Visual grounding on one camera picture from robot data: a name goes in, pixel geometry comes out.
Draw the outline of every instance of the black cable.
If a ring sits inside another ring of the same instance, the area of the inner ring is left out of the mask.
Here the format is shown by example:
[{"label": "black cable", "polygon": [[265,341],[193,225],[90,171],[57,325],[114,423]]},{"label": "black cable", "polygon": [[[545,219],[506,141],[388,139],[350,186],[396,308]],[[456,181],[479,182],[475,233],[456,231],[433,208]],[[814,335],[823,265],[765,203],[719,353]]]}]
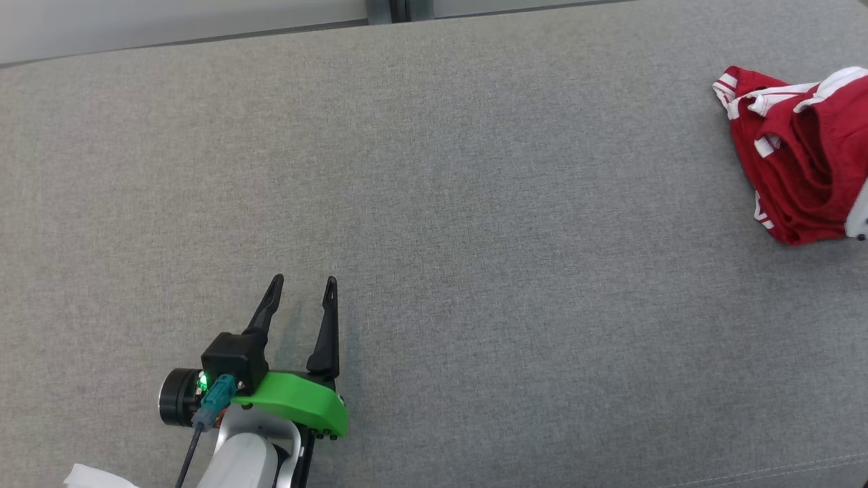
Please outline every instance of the black cable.
[{"label": "black cable", "polygon": [[184,465],[181,466],[181,474],[178,475],[178,481],[174,484],[174,488],[181,488],[184,485],[184,478],[187,477],[187,470],[190,469],[190,461],[193,460],[193,453],[196,452],[196,445],[199,444],[199,436],[202,434],[203,428],[205,426],[201,422],[196,424],[196,429],[193,431],[193,440],[190,441],[187,456],[184,458]]}]

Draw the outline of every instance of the folded red cloth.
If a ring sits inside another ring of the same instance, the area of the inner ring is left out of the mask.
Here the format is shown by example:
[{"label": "folded red cloth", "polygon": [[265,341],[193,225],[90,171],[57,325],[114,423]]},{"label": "folded red cloth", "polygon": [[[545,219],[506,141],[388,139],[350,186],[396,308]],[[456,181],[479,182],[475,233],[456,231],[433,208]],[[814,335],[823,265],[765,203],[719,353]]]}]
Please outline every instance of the folded red cloth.
[{"label": "folded red cloth", "polygon": [[713,84],[756,190],[754,218],[776,240],[868,234],[868,70],[787,85],[732,66]]}]

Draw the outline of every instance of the motor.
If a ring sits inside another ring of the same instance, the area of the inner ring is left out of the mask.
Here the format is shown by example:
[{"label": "motor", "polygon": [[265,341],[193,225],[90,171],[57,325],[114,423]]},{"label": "motor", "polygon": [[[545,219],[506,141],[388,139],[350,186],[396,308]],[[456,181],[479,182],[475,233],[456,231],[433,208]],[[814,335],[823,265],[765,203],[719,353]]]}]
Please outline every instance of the motor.
[{"label": "motor", "polygon": [[337,394],[338,282],[330,276],[323,320],[306,372],[271,371],[268,329],[280,303],[283,275],[274,276],[241,334],[220,333],[202,354],[201,369],[174,369],[158,408],[167,425],[194,428],[176,488],[183,485],[202,432],[219,428],[199,488],[304,488],[317,439],[346,435],[348,414]]}]

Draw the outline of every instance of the white wall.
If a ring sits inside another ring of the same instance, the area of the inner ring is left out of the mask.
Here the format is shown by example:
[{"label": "white wall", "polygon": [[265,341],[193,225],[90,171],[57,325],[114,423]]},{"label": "white wall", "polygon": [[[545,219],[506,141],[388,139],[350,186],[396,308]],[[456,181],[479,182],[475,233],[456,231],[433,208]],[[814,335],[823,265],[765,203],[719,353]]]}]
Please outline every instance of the white wall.
[{"label": "white wall", "polygon": [[0,63],[366,17],[365,0],[0,0]]}]

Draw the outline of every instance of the stitching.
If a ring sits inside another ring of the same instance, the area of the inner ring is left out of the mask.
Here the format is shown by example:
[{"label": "stitching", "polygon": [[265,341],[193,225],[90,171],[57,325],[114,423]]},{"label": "stitching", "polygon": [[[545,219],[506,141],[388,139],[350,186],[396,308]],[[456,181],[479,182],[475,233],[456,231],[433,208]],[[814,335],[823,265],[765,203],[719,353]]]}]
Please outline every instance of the stitching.
[{"label": "stitching", "polygon": [[[850,454],[848,456],[838,456],[837,458],[817,459],[815,461],[808,461],[806,463],[796,463],[794,465],[774,466],[772,468],[764,468],[761,470],[754,470],[754,471],[749,471],[749,472],[740,472],[740,473],[736,473],[736,474],[727,474],[726,476],[719,476],[717,478],[698,479],[696,481],[688,481],[686,483],[676,483],[675,485],[660,486],[659,488],[675,488],[676,486],[697,485],[699,483],[706,483],[707,481],[718,481],[721,479],[736,478],[738,476],[746,476],[748,474],[757,474],[760,472],[769,472],[769,471],[775,471],[775,470],[782,470],[782,469],[786,469],[786,468],[796,468],[796,467],[800,467],[800,466],[816,465],[817,463],[828,463],[829,461],[840,461],[842,459],[858,458],[861,456],[868,456],[868,452],[859,452],[856,454]],[[835,466],[836,465],[825,466],[825,467],[831,468],[831,467],[835,467]]]},{"label": "stitching", "polygon": [[848,466],[848,465],[858,465],[861,463],[868,463],[868,459],[860,459],[858,461],[849,461],[846,463],[838,463],[836,465],[828,465],[828,466],[814,466],[813,468],[807,468],[804,470],[797,470],[791,472],[776,472],[774,474],[766,474],[765,476],[758,476],[756,478],[748,478],[748,479],[740,479],[738,481],[727,481],[726,483],[720,483],[717,485],[709,485],[707,488],[714,488],[715,486],[725,486],[725,485],[735,485],[736,483],[744,483],[746,481],[754,481],[755,479],[765,479],[765,478],[774,478],[775,476],[786,476],[788,474],[796,474],[797,472],[808,472],[808,471],[816,471],[816,470],[824,470],[828,468],[837,468],[840,466]]}]

